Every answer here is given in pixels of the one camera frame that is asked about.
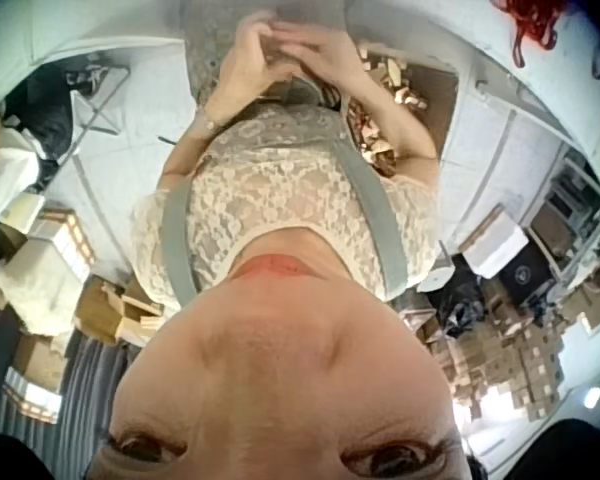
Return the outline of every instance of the lips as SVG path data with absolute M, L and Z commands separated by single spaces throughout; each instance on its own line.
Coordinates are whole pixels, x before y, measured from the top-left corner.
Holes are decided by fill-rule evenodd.
M 309 276 L 322 278 L 307 264 L 290 255 L 260 255 L 242 264 L 229 278 L 236 279 L 268 273 L 284 277 Z

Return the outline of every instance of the cable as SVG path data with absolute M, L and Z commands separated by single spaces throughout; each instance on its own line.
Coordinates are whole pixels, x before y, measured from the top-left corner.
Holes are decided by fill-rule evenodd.
M 491 0 L 494 7 L 508 13 L 516 21 L 518 31 L 513 45 L 513 61 L 518 68 L 526 62 L 522 56 L 522 40 L 529 37 L 545 50 L 553 50 L 558 42 L 556 22 L 565 8 L 565 0 Z

